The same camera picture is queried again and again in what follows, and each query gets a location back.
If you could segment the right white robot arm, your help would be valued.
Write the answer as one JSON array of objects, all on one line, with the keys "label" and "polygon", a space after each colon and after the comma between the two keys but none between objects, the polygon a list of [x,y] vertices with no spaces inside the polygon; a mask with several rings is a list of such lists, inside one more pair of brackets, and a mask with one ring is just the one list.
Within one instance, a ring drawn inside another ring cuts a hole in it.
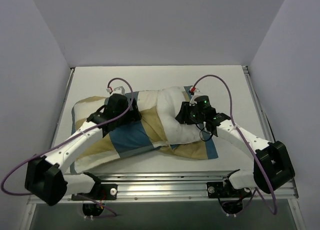
[{"label": "right white robot arm", "polygon": [[228,141],[253,158],[252,170],[236,170],[227,176],[222,184],[227,196],[232,197],[244,188],[258,188],[271,194],[296,175],[284,143],[270,142],[240,127],[230,116],[218,113],[206,95],[184,101],[176,120],[181,124],[202,124],[211,136]]}]

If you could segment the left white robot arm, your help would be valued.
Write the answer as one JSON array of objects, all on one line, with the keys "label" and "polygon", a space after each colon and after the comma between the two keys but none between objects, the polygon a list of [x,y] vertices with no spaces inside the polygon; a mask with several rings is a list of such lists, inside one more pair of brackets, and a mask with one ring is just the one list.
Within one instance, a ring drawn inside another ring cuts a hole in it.
[{"label": "left white robot arm", "polygon": [[52,152],[28,162],[25,188],[49,206],[56,205],[65,195],[97,199],[102,191],[101,180],[88,172],[68,175],[67,169],[109,132],[140,119],[134,97],[112,94],[108,103],[92,113],[65,142],[54,147]]}]

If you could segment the blue beige checked pillowcase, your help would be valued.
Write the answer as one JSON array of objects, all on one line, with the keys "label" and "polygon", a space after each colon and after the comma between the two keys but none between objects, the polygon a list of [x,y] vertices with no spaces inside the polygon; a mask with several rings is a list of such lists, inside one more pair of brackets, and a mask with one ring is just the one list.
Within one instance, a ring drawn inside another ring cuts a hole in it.
[{"label": "blue beige checked pillowcase", "polygon": [[[126,93],[127,98],[134,97],[137,101],[138,92]],[[87,172],[101,164],[120,158],[127,158],[153,150],[196,160],[218,158],[215,144],[212,140],[203,142],[202,137],[208,134],[199,133],[200,141],[189,144],[175,144],[161,146],[152,143],[142,126],[141,120],[116,128],[101,140],[86,149],[70,166],[72,174]]]}]

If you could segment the white pillow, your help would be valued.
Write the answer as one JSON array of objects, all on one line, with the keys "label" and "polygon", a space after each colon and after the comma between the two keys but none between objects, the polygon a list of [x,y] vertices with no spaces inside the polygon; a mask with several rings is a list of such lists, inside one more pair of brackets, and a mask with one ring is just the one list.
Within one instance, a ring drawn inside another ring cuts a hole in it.
[{"label": "white pillow", "polygon": [[178,86],[137,93],[142,126],[152,143],[165,146],[201,140],[200,131],[196,126],[180,124],[176,120],[182,103],[190,100],[187,94],[189,89],[189,86]]}]

